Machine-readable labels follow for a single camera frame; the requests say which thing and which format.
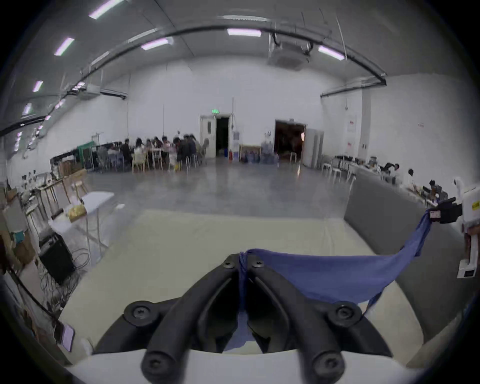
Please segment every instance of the doorway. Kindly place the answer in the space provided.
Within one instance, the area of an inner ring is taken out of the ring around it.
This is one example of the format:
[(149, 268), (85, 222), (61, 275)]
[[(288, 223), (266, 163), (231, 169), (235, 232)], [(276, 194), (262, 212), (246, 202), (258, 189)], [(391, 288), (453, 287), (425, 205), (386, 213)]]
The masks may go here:
[(295, 152), (297, 160), (300, 160), (304, 139), (305, 124), (275, 120), (275, 144), (273, 151), (278, 154), (280, 160), (290, 161), (292, 152)]
[(216, 119), (216, 151), (217, 157), (228, 157), (228, 117)]

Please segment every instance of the cardboard box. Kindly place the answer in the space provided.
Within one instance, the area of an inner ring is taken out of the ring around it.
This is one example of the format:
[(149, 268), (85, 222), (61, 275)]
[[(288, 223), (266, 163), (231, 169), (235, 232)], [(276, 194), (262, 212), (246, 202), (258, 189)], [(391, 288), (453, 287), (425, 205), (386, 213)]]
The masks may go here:
[(12, 201), (16, 195), (17, 195), (17, 189), (16, 188), (10, 189), (7, 192), (7, 202)]
[(35, 258), (35, 249), (30, 241), (28, 232), (25, 232), (25, 240), (15, 246), (13, 253), (23, 265), (28, 264)]

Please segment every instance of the white door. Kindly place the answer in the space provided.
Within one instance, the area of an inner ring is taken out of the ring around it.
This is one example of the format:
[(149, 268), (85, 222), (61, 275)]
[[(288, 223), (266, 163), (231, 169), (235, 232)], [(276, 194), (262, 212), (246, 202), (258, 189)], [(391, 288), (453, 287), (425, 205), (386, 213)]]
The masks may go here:
[(201, 145), (204, 145), (205, 139), (209, 141), (205, 157), (213, 158), (216, 150), (216, 120), (213, 117), (202, 117)]
[(314, 167), (318, 149), (318, 131), (312, 128), (305, 130), (305, 140), (303, 141), (303, 149), (301, 153), (301, 162), (306, 167)]

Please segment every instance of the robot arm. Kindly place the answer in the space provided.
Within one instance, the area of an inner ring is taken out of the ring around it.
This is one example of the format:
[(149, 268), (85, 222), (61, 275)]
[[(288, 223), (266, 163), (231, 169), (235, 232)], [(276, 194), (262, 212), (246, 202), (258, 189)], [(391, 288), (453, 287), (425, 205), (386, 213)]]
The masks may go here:
[[(356, 304), (308, 299), (254, 254), (248, 255), (246, 281), (247, 324), (260, 349), (263, 353), (297, 349), (307, 382), (340, 379), (345, 370), (341, 351), (392, 356)], [(94, 353), (146, 348), (141, 364), (144, 377), (151, 383), (176, 382), (182, 376), (187, 350), (224, 351), (239, 325), (239, 302), (236, 254), (181, 298), (129, 304)]]

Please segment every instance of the smartphone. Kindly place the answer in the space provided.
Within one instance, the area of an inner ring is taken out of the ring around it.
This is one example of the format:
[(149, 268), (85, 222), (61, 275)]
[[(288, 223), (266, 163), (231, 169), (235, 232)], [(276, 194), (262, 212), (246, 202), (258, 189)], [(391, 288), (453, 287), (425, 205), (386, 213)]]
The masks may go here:
[(57, 323), (53, 336), (55, 341), (63, 345), (63, 347), (71, 352), (72, 351), (72, 342), (73, 336), (75, 335), (75, 330), (70, 327), (68, 324)]

